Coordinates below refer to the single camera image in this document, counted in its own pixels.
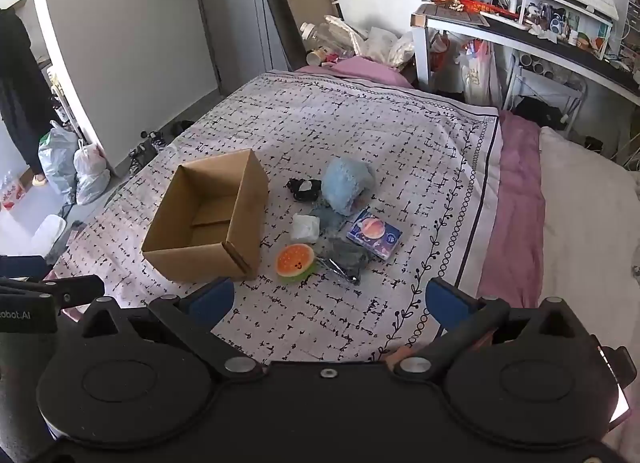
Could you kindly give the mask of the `blue planet tissue pack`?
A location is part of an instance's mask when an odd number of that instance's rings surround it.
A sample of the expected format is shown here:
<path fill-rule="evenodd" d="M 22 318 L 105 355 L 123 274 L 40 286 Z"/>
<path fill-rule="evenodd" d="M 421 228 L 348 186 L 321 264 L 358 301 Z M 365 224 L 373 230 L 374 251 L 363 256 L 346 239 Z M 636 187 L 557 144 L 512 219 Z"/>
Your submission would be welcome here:
<path fill-rule="evenodd" d="M 349 241 L 363 247 L 375 257 L 388 261 L 395 252 L 402 231 L 369 209 L 362 210 L 346 232 Z"/>

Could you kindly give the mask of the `orange watermelon squishy toy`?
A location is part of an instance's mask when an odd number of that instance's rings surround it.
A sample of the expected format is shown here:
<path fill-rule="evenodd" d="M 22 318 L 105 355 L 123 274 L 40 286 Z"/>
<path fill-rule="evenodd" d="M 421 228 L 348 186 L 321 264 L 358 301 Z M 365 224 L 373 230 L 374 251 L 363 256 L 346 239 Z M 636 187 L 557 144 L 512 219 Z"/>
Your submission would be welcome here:
<path fill-rule="evenodd" d="M 314 271 L 316 253 L 311 246 L 295 243 L 285 246 L 276 261 L 277 275 L 284 280 L 304 279 Z"/>

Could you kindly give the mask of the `clear bag of black items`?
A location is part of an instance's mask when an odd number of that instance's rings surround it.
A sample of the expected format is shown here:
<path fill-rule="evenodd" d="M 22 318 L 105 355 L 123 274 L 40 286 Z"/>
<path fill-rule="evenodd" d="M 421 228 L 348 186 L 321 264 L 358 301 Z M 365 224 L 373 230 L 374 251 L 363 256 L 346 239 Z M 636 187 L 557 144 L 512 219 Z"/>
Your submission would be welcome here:
<path fill-rule="evenodd" d="M 340 269 L 349 277 L 359 275 L 372 261 L 372 254 L 364 247 L 340 237 L 326 240 L 320 257 L 328 266 Z"/>

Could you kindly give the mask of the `white tissue packet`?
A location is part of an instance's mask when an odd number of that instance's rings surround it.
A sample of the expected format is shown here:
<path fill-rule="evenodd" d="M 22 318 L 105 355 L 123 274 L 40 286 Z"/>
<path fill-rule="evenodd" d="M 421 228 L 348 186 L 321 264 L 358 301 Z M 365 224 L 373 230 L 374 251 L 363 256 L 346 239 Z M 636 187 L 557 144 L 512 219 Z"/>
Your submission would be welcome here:
<path fill-rule="evenodd" d="M 314 215 L 295 214 L 292 218 L 290 238 L 296 243 L 314 244 L 320 237 L 320 218 Z"/>

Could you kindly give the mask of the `blue denim cloth piece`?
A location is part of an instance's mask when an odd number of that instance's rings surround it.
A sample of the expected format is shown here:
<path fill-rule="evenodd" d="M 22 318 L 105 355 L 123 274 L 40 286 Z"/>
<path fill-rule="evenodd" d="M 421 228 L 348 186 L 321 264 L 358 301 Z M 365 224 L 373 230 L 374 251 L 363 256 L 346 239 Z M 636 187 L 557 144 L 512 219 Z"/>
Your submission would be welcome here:
<path fill-rule="evenodd" d="M 347 222 L 345 216 L 338 214 L 331 206 L 324 204 L 314 205 L 310 215 L 319 218 L 321 235 L 336 235 Z"/>

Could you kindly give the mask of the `black white hair scrunchie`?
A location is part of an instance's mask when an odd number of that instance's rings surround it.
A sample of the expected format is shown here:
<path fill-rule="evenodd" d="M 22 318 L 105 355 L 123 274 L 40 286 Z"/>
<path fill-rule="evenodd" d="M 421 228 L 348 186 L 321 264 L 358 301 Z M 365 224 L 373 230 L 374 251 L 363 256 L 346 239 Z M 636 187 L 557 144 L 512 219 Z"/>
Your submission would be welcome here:
<path fill-rule="evenodd" d="M 319 179 L 290 178 L 285 187 L 297 202 L 314 202 L 318 200 L 321 194 L 321 182 Z"/>

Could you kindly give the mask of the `light blue plush toy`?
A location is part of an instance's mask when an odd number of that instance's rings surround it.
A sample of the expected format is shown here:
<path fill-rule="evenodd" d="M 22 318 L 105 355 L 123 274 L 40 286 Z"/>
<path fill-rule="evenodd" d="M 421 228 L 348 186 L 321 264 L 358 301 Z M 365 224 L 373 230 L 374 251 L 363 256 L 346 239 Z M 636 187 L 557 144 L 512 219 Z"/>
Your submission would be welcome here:
<path fill-rule="evenodd" d="M 375 185 L 370 164 L 349 157 L 332 159 L 321 179 L 322 198 L 337 214 L 349 216 L 356 200 Z"/>

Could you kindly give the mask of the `pink bed sheet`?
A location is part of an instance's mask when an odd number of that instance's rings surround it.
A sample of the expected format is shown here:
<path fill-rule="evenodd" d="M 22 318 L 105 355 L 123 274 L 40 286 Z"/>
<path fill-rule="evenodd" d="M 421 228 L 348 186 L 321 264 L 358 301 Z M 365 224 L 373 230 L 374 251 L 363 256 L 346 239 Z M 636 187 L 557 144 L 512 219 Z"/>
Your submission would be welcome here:
<path fill-rule="evenodd" d="M 372 254 L 359 285 L 333 275 L 319 287 L 361 313 L 415 317 L 428 280 L 514 307 L 537 304 L 544 260 L 538 127 L 509 112 L 309 67 L 308 159 L 370 164 L 369 209 L 402 231 L 392 257 Z"/>

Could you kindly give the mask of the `brown cardboard box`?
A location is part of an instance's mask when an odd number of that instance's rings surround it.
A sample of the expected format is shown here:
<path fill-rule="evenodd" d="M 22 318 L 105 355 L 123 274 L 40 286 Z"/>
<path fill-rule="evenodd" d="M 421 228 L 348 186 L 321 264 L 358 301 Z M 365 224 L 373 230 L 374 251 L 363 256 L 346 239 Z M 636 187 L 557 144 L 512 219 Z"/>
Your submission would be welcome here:
<path fill-rule="evenodd" d="M 174 282 L 255 278 L 268 192 L 250 149 L 179 165 L 142 243 L 145 261 Z"/>

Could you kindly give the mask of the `metal hair clip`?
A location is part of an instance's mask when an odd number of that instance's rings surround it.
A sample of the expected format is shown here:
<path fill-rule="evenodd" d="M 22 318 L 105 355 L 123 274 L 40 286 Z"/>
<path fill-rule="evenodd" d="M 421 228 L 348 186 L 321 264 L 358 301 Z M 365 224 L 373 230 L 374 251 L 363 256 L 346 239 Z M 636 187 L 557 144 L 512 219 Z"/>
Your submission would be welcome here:
<path fill-rule="evenodd" d="M 359 285 L 360 279 L 358 275 L 349 275 L 339 264 L 336 264 L 332 259 L 321 257 L 319 259 L 319 263 L 330 272 L 333 272 L 334 275 L 338 275 L 340 278 L 345 281 L 352 283 L 353 285 Z"/>

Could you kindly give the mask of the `white plastic bags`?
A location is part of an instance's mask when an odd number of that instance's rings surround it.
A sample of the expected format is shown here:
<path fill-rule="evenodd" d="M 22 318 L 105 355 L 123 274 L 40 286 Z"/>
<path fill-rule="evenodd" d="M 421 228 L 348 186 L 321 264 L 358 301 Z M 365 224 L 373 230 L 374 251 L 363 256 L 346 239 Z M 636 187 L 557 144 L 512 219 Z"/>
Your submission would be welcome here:
<path fill-rule="evenodd" d="M 111 172 L 96 144 L 51 121 L 38 145 L 38 158 L 47 181 L 68 204 L 87 205 L 104 194 Z"/>

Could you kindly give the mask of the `white fluffy blanket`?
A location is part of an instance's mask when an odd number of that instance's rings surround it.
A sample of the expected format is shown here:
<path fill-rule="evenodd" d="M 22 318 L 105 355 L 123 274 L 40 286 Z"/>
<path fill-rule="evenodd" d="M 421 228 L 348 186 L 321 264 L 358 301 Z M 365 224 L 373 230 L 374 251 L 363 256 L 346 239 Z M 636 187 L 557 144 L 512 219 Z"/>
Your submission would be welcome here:
<path fill-rule="evenodd" d="M 546 200 L 541 295 L 565 299 L 601 343 L 628 344 L 639 316 L 636 179 L 548 127 L 539 145 Z"/>

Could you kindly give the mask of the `black shoes on floor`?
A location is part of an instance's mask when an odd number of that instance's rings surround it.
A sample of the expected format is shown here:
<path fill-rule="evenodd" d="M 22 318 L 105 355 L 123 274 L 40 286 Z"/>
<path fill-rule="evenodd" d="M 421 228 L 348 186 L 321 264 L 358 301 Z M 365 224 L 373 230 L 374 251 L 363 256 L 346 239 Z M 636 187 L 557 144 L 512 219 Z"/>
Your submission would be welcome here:
<path fill-rule="evenodd" d="M 128 154 L 131 167 L 133 168 L 134 165 L 137 165 L 138 168 L 142 168 L 142 166 L 148 164 L 160 151 L 164 150 L 176 137 L 193 124 L 193 121 L 180 120 L 155 132 L 141 132 L 141 142 L 134 149 L 131 149 Z"/>

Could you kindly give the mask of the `dark hanging clothes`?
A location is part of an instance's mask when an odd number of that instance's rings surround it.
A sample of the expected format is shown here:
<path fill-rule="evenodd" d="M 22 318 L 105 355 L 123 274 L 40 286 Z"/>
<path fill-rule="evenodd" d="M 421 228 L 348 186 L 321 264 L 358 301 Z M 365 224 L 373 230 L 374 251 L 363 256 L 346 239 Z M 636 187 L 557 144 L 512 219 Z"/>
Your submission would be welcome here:
<path fill-rule="evenodd" d="M 39 142 L 50 132 L 56 113 L 49 84 L 30 49 L 29 35 L 12 8 L 1 11 L 1 117 L 34 174 L 34 183 L 47 183 Z"/>

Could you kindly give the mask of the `white desk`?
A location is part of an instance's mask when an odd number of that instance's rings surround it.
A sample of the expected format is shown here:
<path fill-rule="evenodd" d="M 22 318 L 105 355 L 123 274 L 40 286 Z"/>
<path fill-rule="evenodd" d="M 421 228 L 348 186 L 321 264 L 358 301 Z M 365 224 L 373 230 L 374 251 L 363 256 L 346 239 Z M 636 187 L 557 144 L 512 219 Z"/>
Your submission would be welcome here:
<path fill-rule="evenodd" d="M 639 105 L 639 84 L 630 73 L 615 69 L 605 60 L 564 44 L 552 44 L 536 38 L 524 30 L 498 20 L 489 20 L 487 27 L 473 26 L 459 20 L 447 20 L 435 16 L 433 3 L 423 3 L 411 14 L 410 27 L 416 46 L 416 78 L 421 90 L 430 90 L 430 34 L 429 30 L 446 31 L 467 38 L 479 38 L 518 52 L 540 57 L 558 66 L 582 75 L 620 97 Z"/>

